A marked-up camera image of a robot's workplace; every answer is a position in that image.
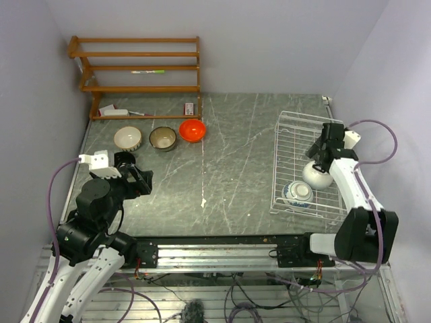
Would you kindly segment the plain white bowl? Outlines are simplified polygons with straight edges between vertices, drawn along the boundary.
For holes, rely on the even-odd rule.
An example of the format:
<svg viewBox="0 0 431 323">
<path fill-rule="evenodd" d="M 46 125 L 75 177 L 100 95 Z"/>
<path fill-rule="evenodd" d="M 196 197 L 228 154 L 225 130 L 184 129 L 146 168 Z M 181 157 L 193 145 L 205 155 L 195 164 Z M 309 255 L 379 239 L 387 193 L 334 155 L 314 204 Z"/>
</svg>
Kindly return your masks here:
<svg viewBox="0 0 431 323">
<path fill-rule="evenodd" d="M 333 183 L 333 177 L 329 173 L 321 173 L 313 168 L 314 162 L 308 162 L 302 170 L 302 179 L 315 190 L 324 190 Z"/>
</svg>

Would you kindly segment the white wire dish rack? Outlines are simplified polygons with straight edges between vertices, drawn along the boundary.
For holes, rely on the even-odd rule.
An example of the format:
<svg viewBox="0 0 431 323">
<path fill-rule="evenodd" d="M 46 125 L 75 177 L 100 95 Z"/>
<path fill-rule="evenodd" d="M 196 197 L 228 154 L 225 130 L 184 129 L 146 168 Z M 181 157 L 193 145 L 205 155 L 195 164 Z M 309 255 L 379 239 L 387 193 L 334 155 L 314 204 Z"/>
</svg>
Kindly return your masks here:
<svg viewBox="0 0 431 323">
<path fill-rule="evenodd" d="M 286 188 L 295 181 L 302 181 L 302 171 L 312 160 L 306 152 L 321 135 L 322 125 L 327 122 L 340 124 L 340 120 L 283 111 L 275 126 L 273 157 L 273 184 L 269 212 L 284 217 L 298 215 L 324 221 L 330 225 L 339 225 L 347 213 L 336 185 L 312 190 L 309 206 L 299 209 L 290 205 L 286 198 Z"/>
</svg>

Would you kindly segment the blue white porcelain bowl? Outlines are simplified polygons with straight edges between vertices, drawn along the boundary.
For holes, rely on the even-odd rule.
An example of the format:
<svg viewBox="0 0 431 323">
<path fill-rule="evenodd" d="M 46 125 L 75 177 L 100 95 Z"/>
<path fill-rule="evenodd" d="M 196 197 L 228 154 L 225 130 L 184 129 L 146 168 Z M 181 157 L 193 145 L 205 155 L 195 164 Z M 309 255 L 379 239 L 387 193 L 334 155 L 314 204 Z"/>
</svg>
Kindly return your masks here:
<svg viewBox="0 0 431 323">
<path fill-rule="evenodd" d="M 313 198 L 312 188 L 299 180 L 287 183 L 281 192 L 281 199 L 284 204 L 298 211 L 309 208 Z"/>
</svg>

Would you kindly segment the brown ceramic bowl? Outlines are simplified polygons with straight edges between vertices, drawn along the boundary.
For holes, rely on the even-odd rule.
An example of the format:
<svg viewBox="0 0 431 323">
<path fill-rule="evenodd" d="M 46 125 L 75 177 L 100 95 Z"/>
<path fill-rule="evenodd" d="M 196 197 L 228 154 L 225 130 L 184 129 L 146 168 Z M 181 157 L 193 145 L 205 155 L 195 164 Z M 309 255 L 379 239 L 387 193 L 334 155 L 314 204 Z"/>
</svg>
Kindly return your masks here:
<svg viewBox="0 0 431 323">
<path fill-rule="evenodd" d="M 171 151 L 175 148 L 177 135 L 174 129 L 170 127 L 158 127 L 149 134 L 151 146 L 158 151 Z"/>
</svg>

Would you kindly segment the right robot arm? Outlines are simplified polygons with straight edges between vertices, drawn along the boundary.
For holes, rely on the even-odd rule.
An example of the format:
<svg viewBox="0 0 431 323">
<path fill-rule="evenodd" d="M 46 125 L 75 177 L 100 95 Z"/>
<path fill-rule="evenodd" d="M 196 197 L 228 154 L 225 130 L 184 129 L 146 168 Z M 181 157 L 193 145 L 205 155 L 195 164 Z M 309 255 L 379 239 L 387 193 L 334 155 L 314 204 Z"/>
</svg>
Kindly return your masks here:
<svg viewBox="0 0 431 323">
<path fill-rule="evenodd" d="M 354 145 L 359 135 L 341 123 L 326 122 L 321 135 L 306 152 L 317 171 L 336 183 L 347 216 L 336 234 L 312 233 L 309 243 L 297 249 L 298 261 L 312 266 L 321 254 L 332 259 L 374 263 L 376 268 L 389 259 L 399 218 L 386 210 L 372 194 L 360 166 Z"/>
</svg>

